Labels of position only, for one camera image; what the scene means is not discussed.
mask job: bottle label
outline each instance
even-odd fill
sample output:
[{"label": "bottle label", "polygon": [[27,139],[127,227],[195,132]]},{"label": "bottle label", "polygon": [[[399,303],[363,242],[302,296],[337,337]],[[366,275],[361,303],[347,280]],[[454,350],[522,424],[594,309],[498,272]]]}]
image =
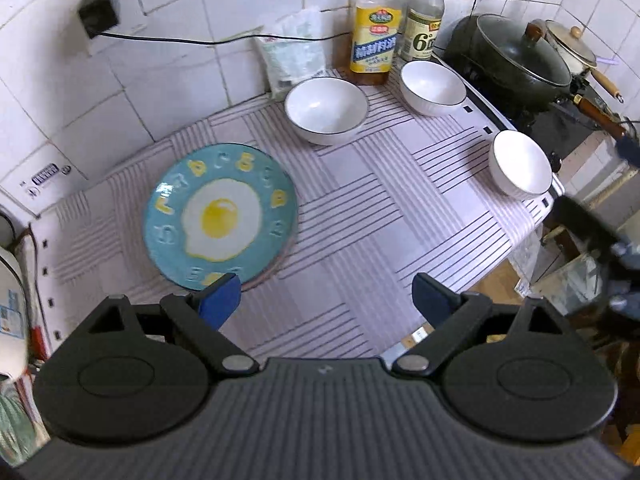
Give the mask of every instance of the bottle label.
[{"label": "bottle label", "polygon": [[353,44],[352,72],[389,72],[396,47],[396,34],[402,11],[386,7],[357,7]]},{"label": "bottle label", "polygon": [[402,59],[407,61],[429,59],[441,22],[442,19],[434,20],[420,12],[409,10],[404,30],[404,43],[400,51]]}]

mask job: plate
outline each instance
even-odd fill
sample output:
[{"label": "plate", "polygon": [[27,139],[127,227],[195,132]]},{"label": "plate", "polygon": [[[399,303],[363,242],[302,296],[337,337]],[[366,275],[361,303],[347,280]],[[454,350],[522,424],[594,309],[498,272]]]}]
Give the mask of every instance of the plate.
[{"label": "plate", "polygon": [[265,153],[207,146],[167,171],[146,207],[151,260],[172,282],[202,290],[225,272],[254,280],[287,247],[298,217],[293,183]]}]

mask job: bottle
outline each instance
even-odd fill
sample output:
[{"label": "bottle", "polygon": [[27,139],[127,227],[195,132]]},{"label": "bottle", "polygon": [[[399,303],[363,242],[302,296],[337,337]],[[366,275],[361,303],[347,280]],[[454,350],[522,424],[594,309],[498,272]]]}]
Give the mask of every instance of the bottle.
[{"label": "bottle", "polygon": [[358,85],[382,85],[396,49],[403,0],[352,0],[351,59],[348,79]]},{"label": "bottle", "polygon": [[444,0],[409,0],[400,57],[405,61],[427,60],[440,30]]}]

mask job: ribbed black surface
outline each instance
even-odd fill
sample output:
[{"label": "ribbed black surface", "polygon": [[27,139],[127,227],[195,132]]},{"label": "ribbed black surface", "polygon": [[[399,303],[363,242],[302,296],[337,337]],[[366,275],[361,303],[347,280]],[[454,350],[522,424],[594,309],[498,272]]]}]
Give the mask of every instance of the ribbed black surface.
[{"label": "ribbed black surface", "polygon": [[127,449],[53,440],[28,480],[606,480],[629,468],[596,440],[510,446],[454,420],[429,385],[377,359],[272,359],[225,381],[189,424]]}]

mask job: white packet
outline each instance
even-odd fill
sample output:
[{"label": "white packet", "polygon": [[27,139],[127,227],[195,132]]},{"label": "white packet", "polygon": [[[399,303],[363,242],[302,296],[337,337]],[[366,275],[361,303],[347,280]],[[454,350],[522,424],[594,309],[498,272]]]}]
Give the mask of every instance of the white packet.
[{"label": "white packet", "polygon": [[[322,22],[319,7],[303,9],[265,25],[261,34],[320,38]],[[271,98],[282,101],[289,90],[306,79],[324,75],[326,61],[321,41],[276,40],[255,38],[267,65]]]}]

